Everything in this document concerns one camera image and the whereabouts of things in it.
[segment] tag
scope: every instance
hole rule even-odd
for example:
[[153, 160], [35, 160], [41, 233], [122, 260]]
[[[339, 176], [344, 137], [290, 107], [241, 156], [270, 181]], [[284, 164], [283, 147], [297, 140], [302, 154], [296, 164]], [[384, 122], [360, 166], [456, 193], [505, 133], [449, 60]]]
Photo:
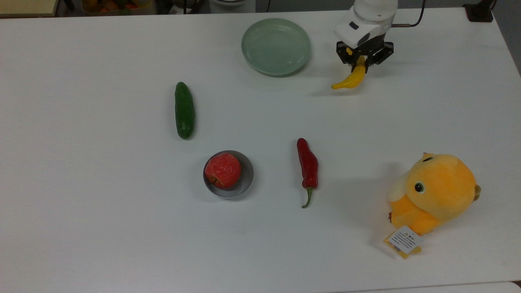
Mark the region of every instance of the tag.
[[405, 259], [411, 252], [420, 252], [423, 242], [424, 240], [407, 226], [401, 227], [385, 239], [385, 243]]

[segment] cable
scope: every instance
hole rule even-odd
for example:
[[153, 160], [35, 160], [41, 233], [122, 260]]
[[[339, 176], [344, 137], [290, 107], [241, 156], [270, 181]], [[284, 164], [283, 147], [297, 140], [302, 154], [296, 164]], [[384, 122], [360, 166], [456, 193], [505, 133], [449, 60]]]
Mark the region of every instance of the cable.
[[420, 23], [421, 18], [423, 17], [423, 11], [425, 10], [425, 1], [426, 0], [423, 0], [423, 3], [421, 4], [420, 18], [418, 18], [418, 21], [415, 24], [409, 25], [407, 23], [396, 23], [396, 24], [393, 23], [391, 25], [391, 27], [392, 28], [412, 28], [412, 27], [417, 26]]

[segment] white tag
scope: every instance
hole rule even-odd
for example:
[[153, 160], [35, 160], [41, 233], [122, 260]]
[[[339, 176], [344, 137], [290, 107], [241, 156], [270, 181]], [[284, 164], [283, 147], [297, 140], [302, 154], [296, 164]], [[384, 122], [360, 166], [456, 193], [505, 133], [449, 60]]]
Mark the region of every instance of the white tag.
[[413, 249], [420, 246], [424, 240], [414, 233], [409, 227], [403, 226], [396, 230], [388, 239], [395, 248], [409, 254]]

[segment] plush toy eye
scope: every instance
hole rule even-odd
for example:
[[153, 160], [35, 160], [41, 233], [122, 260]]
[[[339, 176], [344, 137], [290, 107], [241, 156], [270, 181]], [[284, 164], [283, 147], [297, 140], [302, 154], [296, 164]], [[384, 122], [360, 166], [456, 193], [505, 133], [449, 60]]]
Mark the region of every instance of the plush toy eye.
[[416, 190], [416, 192], [418, 193], [424, 193], [425, 188], [423, 186], [423, 183], [417, 182], [416, 184], [414, 184], [414, 190]]

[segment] yellow banana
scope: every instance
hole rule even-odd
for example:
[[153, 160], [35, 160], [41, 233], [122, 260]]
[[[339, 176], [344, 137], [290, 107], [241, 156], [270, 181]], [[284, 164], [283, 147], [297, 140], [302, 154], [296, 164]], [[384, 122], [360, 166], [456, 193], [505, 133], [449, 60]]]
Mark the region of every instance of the yellow banana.
[[365, 58], [360, 56], [356, 61], [356, 67], [353, 72], [339, 83], [335, 83], [331, 86], [332, 89], [337, 90], [341, 88], [352, 89], [356, 88], [365, 76]]

